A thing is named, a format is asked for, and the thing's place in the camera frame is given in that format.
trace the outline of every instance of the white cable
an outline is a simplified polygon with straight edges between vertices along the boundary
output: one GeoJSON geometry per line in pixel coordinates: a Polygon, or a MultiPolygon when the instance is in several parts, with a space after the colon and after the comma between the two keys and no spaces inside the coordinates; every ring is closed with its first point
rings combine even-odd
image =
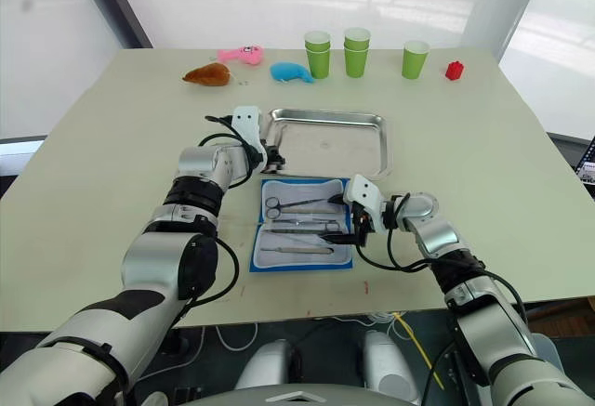
{"type": "Polygon", "coordinates": [[[341,321],[341,322],[357,322],[358,324],[361,324],[363,327],[372,327],[373,325],[376,325],[375,322],[372,322],[371,324],[366,324],[363,321],[360,320],[356,320],[356,319],[349,319],[349,320],[344,320],[342,318],[339,318],[337,316],[331,316],[332,319],[337,320],[337,321],[341,321]]]}
{"type": "Polygon", "coordinates": [[[394,316],[392,316],[392,313],[379,311],[377,313],[370,313],[368,319],[374,324],[388,324],[394,321],[394,316]]]}
{"type": "Polygon", "coordinates": [[[257,336],[258,336],[258,323],[257,322],[254,323],[254,336],[252,336],[252,339],[250,340],[250,342],[243,347],[230,346],[223,340],[223,336],[221,336],[221,331],[219,330],[219,328],[217,326],[215,326],[215,330],[217,332],[219,341],[221,342],[222,346],[227,348],[230,352],[242,352],[242,351],[246,350],[247,348],[249,348],[250,346],[252,346],[252,344],[256,341],[257,336]]]}
{"type": "MultiPolygon", "coordinates": [[[[403,335],[399,334],[399,332],[397,332],[397,329],[394,328],[394,323],[396,321],[397,320],[395,320],[394,317],[393,317],[392,318],[392,322],[389,324],[389,327],[387,328],[387,335],[390,336],[390,331],[392,330],[392,332],[394,334],[396,334],[397,336],[399,336],[399,338],[401,338],[403,341],[411,341],[411,338],[409,336],[403,336],[403,335]]],[[[407,324],[407,328],[413,334],[413,330],[411,329],[411,327],[409,326],[409,324],[407,324]]]]}
{"type": "Polygon", "coordinates": [[[173,371],[174,369],[179,369],[180,367],[190,366],[193,362],[196,361],[196,359],[201,353],[201,350],[203,349],[203,344],[205,343],[205,330],[206,327],[203,327],[203,331],[201,332],[201,344],[198,345],[198,349],[196,350],[196,353],[192,355],[192,358],[190,358],[186,362],[182,362],[181,364],[176,364],[175,366],[165,367],[164,369],[160,369],[159,371],[147,373],[146,375],[141,376],[141,378],[139,378],[137,382],[146,380],[147,378],[152,377],[154,375],[158,375],[159,373],[173,371]]]}

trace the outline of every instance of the floor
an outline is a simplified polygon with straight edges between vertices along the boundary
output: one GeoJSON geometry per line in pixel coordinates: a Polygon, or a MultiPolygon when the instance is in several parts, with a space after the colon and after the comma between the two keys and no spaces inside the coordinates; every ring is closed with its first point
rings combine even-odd
{"type": "MultiPolygon", "coordinates": [[[[574,162],[578,161],[582,153],[580,148],[556,139],[554,143],[569,165],[575,165],[574,162]]],[[[14,177],[0,177],[0,196],[12,180],[14,177]]],[[[591,364],[595,360],[595,313],[585,302],[576,300],[533,306],[532,329],[553,338],[568,376],[595,398],[595,371],[591,364]]],[[[451,339],[451,319],[445,310],[408,312],[405,318],[431,359],[451,339]]],[[[386,331],[386,325],[375,328],[386,331]]],[[[240,347],[249,341],[254,326],[226,326],[220,330],[228,344],[240,347]]],[[[333,319],[262,323],[259,325],[258,338],[249,349],[230,352],[219,342],[215,329],[208,327],[205,344],[196,361],[186,367],[141,381],[136,387],[136,399],[140,404],[149,393],[161,390],[170,398],[170,404],[181,404],[189,399],[233,389],[253,353],[263,344],[276,339],[286,339],[297,351],[297,370],[291,381],[361,386],[361,343],[367,330],[369,329],[357,322],[333,319]]],[[[174,342],[186,343],[186,346],[182,346],[184,351],[158,354],[148,372],[181,364],[194,355],[200,344],[201,329],[183,329],[179,334],[181,341],[174,342]]],[[[45,334],[0,334],[0,370],[6,368],[22,352],[34,347],[44,336],[45,334]]],[[[417,386],[422,389],[428,374],[424,361],[412,341],[397,337],[394,340],[407,358],[417,386]]],[[[433,384],[430,392],[433,401],[430,403],[478,404],[471,383],[460,369],[456,356],[444,361],[439,374],[444,381],[445,391],[442,392],[433,384]]]]}

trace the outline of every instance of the stainless steel tray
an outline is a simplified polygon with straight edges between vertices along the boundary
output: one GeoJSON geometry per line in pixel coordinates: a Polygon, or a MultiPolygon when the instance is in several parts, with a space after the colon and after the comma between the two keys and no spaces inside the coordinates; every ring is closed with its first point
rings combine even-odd
{"type": "Polygon", "coordinates": [[[386,123],[374,114],[275,109],[266,140],[286,160],[277,175],[379,179],[392,168],[386,123]]]}

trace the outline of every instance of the red cube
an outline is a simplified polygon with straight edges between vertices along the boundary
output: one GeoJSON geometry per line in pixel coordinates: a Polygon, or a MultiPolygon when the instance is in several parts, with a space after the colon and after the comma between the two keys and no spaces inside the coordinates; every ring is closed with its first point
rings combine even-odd
{"type": "Polygon", "coordinates": [[[451,81],[455,81],[455,79],[458,79],[461,77],[461,74],[463,74],[463,69],[465,68],[465,66],[460,63],[458,60],[455,62],[451,62],[450,64],[448,64],[448,70],[446,71],[446,77],[448,79],[450,79],[451,81]]]}

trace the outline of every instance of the white tabletop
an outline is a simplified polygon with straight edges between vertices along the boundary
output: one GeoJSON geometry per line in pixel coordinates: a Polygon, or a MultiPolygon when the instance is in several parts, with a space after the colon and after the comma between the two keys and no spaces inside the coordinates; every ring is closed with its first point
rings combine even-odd
{"type": "MultiPolygon", "coordinates": [[[[3,331],[54,329],[81,307],[116,295],[127,247],[161,204],[179,153],[221,131],[204,121],[238,105],[371,112],[389,123],[393,169],[378,186],[434,194],[472,251],[525,301],[594,295],[595,204],[537,119],[487,52],[430,52],[416,81],[400,75],[402,52],[370,52],[365,76],[348,78],[334,51],[327,79],[274,82],[278,60],[306,62],[298,50],[268,50],[257,67],[230,65],[224,87],[180,77],[213,51],[120,52],[70,109],[0,204],[0,308],[3,331]],[[465,66],[462,79],[443,74],[465,66]]],[[[219,235],[242,274],[218,302],[193,310],[183,325],[442,308],[430,271],[395,274],[367,266],[254,274],[248,263],[258,217],[259,179],[230,190],[219,235]]],[[[413,237],[397,232],[402,263],[420,258],[413,237]]],[[[387,261],[385,236],[364,249],[387,261]]],[[[231,262],[220,253],[220,290],[231,262]]]]}

